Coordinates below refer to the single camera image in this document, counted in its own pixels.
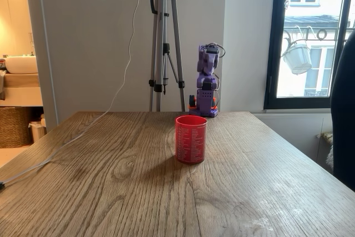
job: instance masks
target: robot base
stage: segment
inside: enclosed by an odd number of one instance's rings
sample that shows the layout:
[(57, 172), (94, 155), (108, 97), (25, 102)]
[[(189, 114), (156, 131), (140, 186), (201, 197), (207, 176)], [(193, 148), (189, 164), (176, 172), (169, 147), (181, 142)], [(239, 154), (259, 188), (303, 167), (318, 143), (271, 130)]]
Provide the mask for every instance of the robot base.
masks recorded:
[(214, 118), (218, 114), (218, 109), (212, 109), (210, 112), (201, 112), (198, 109), (190, 109), (190, 115), (196, 115), (200, 117), (211, 117)]

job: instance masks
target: black chair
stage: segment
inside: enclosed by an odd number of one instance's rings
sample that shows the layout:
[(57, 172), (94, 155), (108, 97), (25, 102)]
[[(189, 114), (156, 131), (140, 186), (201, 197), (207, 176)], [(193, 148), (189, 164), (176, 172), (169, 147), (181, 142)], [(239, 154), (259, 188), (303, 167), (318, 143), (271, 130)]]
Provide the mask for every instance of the black chair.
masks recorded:
[(331, 92), (334, 176), (355, 190), (355, 31), (344, 45)]

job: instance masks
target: sink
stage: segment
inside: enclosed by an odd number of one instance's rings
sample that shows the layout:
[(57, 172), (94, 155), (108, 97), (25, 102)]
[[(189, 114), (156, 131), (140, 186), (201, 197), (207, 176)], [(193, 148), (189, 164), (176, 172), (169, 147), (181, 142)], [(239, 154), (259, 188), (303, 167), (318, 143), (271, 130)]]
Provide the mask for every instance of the sink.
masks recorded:
[(38, 73), (35, 56), (7, 57), (5, 66), (13, 74)]

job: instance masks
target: white cable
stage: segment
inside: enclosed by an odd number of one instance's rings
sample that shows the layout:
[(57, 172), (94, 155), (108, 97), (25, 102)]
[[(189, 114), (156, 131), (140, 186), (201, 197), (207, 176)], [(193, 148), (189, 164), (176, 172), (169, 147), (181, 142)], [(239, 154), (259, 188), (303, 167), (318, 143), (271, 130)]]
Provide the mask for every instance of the white cable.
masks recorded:
[(33, 165), (32, 167), (29, 167), (28, 169), (25, 169), (24, 171), (22, 171), (22, 172), (16, 174), (15, 176), (12, 176), (12, 177), (6, 179), (6, 180), (0, 180), (0, 183), (2, 183), (2, 184), (7, 184), (7, 183), (9, 183), (10, 181), (13, 181), (13, 180), (17, 179), (18, 177), (22, 176), (22, 175), (25, 174), (25, 173), (30, 172), (31, 170), (33, 170), (33, 169), (35, 169), (35, 168), (39, 168), (39, 167), (42, 167), (42, 166), (46, 165), (47, 163), (49, 163), (49, 162), (54, 158), (54, 156), (55, 156), (60, 150), (62, 150), (65, 146), (67, 146), (68, 144), (74, 142), (75, 140), (78, 140), (81, 136), (83, 136), (83, 135), (88, 131), (88, 129), (90, 129), (90, 127), (91, 127), (93, 124), (95, 124), (95, 122), (97, 122), (100, 118), (102, 118), (103, 116), (105, 116), (105, 115), (111, 110), (112, 105), (113, 105), (113, 103), (115, 102), (118, 93), (121, 91), (122, 87), (124, 86), (124, 84), (125, 84), (125, 82), (126, 82), (126, 72), (127, 72), (128, 66), (129, 66), (129, 64), (130, 64), (130, 62), (131, 62), (131, 43), (132, 43), (132, 40), (133, 40), (133, 37), (134, 37), (134, 18), (135, 18), (135, 13), (136, 13), (136, 11), (137, 11), (137, 9), (138, 9), (138, 5), (139, 5), (139, 0), (137, 0), (137, 5), (136, 5), (136, 7), (135, 7), (135, 9), (134, 9), (134, 12), (133, 12), (133, 18), (132, 18), (132, 28), (133, 28), (133, 32), (132, 32), (132, 36), (131, 36), (131, 39), (130, 39), (129, 45), (128, 45), (129, 60), (128, 60), (128, 63), (127, 63), (126, 68), (125, 68), (125, 70), (124, 70), (123, 84), (121, 85), (121, 87), (120, 87), (120, 88), (117, 90), (117, 92), (115, 93), (115, 96), (114, 96), (114, 98), (112, 99), (112, 102), (111, 102), (111, 105), (110, 105), (109, 109), (106, 110), (105, 113), (103, 113), (102, 115), (100, 115), (100, 116), (98, 116), (96, 119), (94, 119), (93, 122), (91, 122), (91, 123), (89, 124), (89, 126), (87, 126), (86, 129), (85, 129), (82, 133), (80, 133), (77, 137), (75, 137), (74, 139), (70, 140), (69, 142), (67, 142), (67, 143), (65, 143), (64, 145), (62, 145), (61, 147), (59, 147), (56, 151), (54, 151), (54, 152), (53, 152), (47, 159), (45, 159), (43, 162), (38, 163), (38, 164), (36, 164), (36, 165)]

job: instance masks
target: purple robot arm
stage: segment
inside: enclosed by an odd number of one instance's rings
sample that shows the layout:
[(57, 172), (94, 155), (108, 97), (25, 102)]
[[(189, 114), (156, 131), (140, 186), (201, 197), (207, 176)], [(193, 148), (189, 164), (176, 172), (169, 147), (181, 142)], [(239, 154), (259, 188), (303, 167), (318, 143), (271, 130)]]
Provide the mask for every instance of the purple robot arm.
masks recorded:
[(219, 45), (215, 43), (199, 46), (197, 95), (190, 96), (190, 114), (215, 117), (218, 113), (214, 97), (214, 92), (217, 90), (214, 71), (218, 66), (219, 54)]

